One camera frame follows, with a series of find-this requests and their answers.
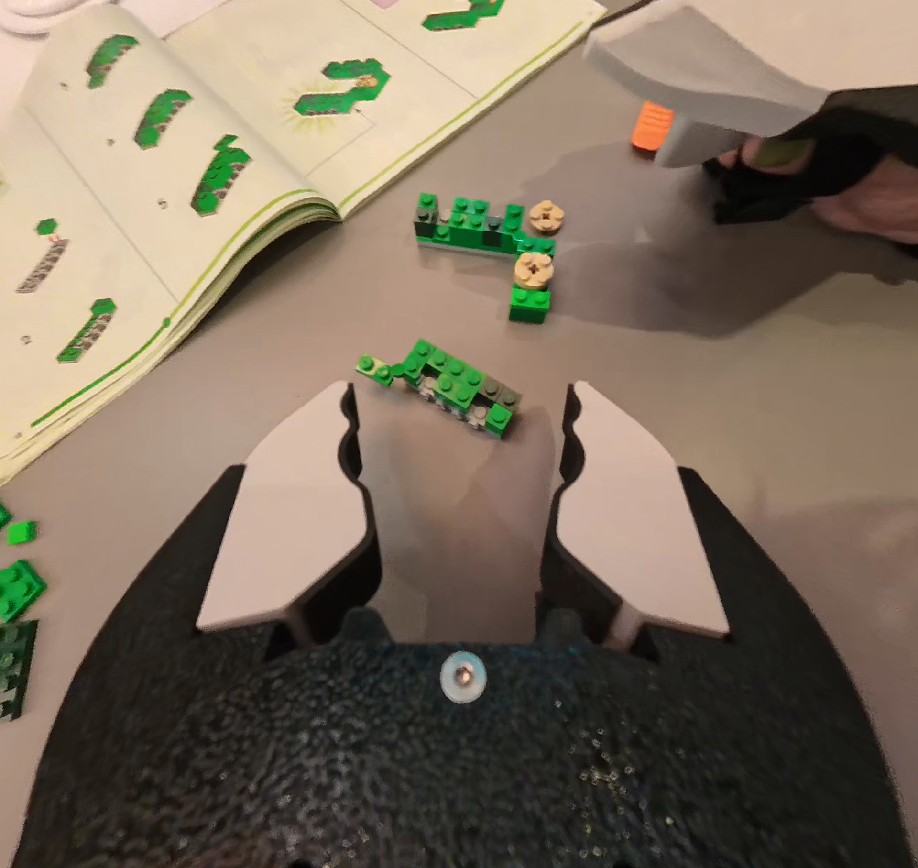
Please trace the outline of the brick instruction booklet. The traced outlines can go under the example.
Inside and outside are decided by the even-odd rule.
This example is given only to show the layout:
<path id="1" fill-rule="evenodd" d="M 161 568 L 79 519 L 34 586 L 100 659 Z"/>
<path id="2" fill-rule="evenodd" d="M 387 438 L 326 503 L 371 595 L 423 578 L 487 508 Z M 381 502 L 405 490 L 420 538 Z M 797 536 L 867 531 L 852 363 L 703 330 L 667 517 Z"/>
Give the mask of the brick instruction booklet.
<path id="1" fill-rule="evenodd" d="M 582 40 L 594 0 L 115 4 L 2 122 L 2 484 L 173 352 L 251 261 L 343 221 Z"/>

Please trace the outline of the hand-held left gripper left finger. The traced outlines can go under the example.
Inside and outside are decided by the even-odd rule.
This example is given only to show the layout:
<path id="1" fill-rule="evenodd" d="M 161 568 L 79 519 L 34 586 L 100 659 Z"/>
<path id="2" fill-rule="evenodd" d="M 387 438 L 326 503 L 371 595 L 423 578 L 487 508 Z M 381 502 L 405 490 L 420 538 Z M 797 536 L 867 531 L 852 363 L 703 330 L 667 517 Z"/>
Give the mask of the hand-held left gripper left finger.
<path id="1" fill-rule="evenodd" d="M 336 381 L 244 463 L 197 629 L 280 622 L 301 645 L 330 642 L 382 579 L 370 493 L 360 482 L 351 383 Z"/>

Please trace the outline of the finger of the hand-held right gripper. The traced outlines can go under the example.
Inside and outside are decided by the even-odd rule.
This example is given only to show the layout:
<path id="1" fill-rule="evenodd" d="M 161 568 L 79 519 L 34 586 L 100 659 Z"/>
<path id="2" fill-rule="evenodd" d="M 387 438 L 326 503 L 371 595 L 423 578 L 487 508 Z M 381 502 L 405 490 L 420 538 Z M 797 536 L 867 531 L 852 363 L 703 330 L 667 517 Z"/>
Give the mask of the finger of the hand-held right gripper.
<path id="1" fill-rule="evenodd" d="M 656 164 L 700 165 L 809 119 L 830 91 L 767 63 L 701 13 L 682 8 L 591 32 L 585 58 L 629 93 L 674 112 Z"/>

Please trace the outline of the green brick assembly with tan round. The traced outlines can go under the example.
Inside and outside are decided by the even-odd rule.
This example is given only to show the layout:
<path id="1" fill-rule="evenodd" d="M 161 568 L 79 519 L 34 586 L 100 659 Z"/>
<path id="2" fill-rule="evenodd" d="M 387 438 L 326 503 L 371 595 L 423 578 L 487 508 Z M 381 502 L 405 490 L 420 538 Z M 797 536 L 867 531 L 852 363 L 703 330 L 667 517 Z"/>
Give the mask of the green brick assembly with tan round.
<path id="1" fill-rule="evenodd" d="M 485 200 L 457 197 L 445 215 L 437 195 L 422 193 L 413 226 L 419 244 L 510 259 L 509 320 L 543 324 L 552 306 L 557 244 L 556 236 L 534 233 L 529 210 L 510 204 L 501 215 L 492 214 Z"/>

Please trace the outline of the orange brick separator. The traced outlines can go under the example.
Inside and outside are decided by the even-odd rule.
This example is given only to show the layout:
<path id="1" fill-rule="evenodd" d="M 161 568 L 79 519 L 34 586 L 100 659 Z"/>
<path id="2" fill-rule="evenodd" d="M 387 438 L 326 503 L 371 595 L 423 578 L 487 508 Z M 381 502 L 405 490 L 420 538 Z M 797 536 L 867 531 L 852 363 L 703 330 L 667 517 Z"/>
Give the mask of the orange brick separator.
<path id="1" fill-rule="evenodd" d="M 673 110 L 651 101 L 644 101 L 630 137 L 637 155 L 654 158 L 670 132 L 675 119 Z"/>

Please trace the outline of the pile of green bricks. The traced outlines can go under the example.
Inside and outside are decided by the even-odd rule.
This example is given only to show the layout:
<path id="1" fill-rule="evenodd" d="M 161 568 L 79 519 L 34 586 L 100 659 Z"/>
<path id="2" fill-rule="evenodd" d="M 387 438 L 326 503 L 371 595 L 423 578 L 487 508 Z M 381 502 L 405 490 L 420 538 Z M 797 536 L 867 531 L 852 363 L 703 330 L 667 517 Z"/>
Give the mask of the pile of green bricks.
<path id="1" fill-rule="evenodd" d="M 37 620 L 26 614 L 47 589 L 29 560 L 1 570 L 1 723 L 17 720 L 25 705 L 38 634 Z"/>

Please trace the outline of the person's right hand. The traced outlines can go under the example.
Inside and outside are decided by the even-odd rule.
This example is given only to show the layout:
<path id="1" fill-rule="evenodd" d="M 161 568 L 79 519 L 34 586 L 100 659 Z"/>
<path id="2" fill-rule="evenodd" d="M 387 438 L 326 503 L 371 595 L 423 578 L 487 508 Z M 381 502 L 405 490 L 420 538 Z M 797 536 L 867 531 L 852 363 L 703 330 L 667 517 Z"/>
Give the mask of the person's right hand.
<path id="1" fill-rule="evenodd" d="M 742 180 L 776 178 L 758 186 L 781 199 L 800 199 L 835 229 L 886 239 L 916 254 L 916 166 L 865 136 L 753 138 L 717 160 Z"/>

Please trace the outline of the grey desk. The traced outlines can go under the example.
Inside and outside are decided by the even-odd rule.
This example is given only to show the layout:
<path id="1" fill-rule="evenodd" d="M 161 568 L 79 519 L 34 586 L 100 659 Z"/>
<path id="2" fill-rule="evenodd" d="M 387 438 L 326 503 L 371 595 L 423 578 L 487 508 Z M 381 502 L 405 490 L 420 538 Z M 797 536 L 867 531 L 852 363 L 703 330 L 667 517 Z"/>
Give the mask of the grey desk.
<path id="1" fill-rule="evenodd" d="M 695 469 L 793 582 L 874 718 L 916 844 L 916 264 L 806 213 L 710 224 L 707 183 L 629 140 L 640 103 L 580 47 L 344 223 L 278 240 L 156 369 L 2 488 L 48 584 L 23 716 L 2 726 L 2 866 L 71 680 L 138 573 L 231 464 L 353 380 L 407 642 L 534 631 L 567 385 L 587 380 Z M 512 323 L 512 261 L 419 244 L 418 197 L 549 199 L 552 306 Z M 522 393 L 502 440 L 354 370 L 419 338 Z"/>

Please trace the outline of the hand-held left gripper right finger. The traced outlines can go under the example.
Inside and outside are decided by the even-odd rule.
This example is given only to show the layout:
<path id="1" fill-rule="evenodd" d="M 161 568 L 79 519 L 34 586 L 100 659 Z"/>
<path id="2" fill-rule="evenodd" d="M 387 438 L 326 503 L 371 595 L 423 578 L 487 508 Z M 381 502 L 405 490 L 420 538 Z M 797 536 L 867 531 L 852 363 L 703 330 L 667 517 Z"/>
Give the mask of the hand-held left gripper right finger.
<path id="1" fill-rule="evenodd" d="M 625 651 L 644 626 L 723 639 L 730 625 L 678 464 L 589 382 L 568 386 L 561 484 L 552 499 L 542 594 L 590 641 Z"/>

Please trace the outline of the green brick arc assembly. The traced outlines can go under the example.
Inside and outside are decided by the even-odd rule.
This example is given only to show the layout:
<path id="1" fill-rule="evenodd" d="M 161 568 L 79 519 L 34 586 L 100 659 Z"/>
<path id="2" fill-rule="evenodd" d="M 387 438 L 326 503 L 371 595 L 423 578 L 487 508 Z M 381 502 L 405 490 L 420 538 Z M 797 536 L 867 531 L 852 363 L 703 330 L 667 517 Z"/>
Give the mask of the green brick arc assembly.
<path id="1" fill-rule="evenodd" d="M 505 437 L 522 405 L 521 392 L 424 338 L 396 362 L 361 354 L 354 370 L 385 388 L 399 380 L 420 399 L 498 440 Z"/>

